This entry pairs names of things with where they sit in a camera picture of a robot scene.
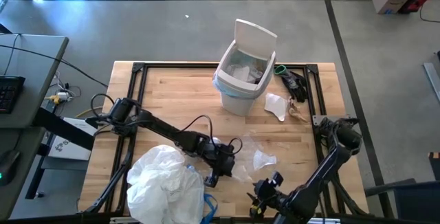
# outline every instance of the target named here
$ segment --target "computer mouse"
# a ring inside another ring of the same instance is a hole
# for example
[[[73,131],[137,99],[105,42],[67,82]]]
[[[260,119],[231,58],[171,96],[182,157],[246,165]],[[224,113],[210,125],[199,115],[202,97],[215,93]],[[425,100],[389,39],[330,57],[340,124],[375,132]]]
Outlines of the computer mouse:
[[[0,155],[0,186],[6,186],[14,178],[19,157],[18,150],[9,150]]]

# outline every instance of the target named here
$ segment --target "trash bag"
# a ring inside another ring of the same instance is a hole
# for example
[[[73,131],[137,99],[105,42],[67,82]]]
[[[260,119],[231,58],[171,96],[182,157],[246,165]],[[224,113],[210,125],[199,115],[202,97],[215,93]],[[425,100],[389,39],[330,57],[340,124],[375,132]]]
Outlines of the trash bag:
[[[204,208],[201,175],[184,166],[175,148],[150,149],[130,169],[127,202],[130,215],[141,223],[200,224]]]

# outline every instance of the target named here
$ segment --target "blue drawstring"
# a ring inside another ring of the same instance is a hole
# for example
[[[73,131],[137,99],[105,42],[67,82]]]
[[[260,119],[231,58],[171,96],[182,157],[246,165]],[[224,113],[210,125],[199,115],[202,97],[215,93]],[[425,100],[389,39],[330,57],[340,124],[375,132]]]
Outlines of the blue drawstring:
[[[211,211],[202,218],[200,224],[209,224],[212,220],[212,218],[215,215],[215,212],[217,211],[217,208],[219,207],[219,204],[217,203],[217,200],[211,195],[211,194],[203,194],[203,199],[205,200],[205,203],[208,204],[208,207],[211,209]],[[211,203],[210,199],[215,201],[215,207]]]

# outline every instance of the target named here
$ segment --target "concrete floor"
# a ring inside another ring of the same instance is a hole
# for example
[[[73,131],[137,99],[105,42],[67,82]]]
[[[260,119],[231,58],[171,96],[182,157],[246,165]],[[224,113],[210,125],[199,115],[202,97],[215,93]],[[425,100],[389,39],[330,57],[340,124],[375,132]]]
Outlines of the concrete floor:
[[[418,14],[377,15],[371,1],[331,4],[385,182],[433,180],[427,154],[440,150],[440,108],[421,65],[433,62],[440,69],[433,54],[440,50],[440,25]],[[427,2],[423,15],[440,19],[439,4]],[[69,37],[65,59],[103,82],[115,60],[219,60],[237,18],[278,35],[279,62],[334,62],[347,113],[355,113],[323,0],[9,0],[0,13],[0,23],[13,32]],[[64,82],[82,88],[64,116],[88,109],[92,95],[105,92],[64,65],[59,71]],[[374,186],[364,149],[358,160],[364,187]],[[47,196],[21,197],[12,218],[74,213],[83,177],[84,172],[47,172],[40,187]],[[377,201],[370,208],[378,214]]]

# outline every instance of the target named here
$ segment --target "white trash can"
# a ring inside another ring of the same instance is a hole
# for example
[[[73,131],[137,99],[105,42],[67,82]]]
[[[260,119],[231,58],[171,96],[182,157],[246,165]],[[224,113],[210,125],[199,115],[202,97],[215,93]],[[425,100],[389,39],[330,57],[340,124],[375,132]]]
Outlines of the white trash can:
[[[221,92],[223,108],[241,116],[250,112],[272,78],[276,37],[259,25],[241,19],[235,21],[234,40],[213,79]]]

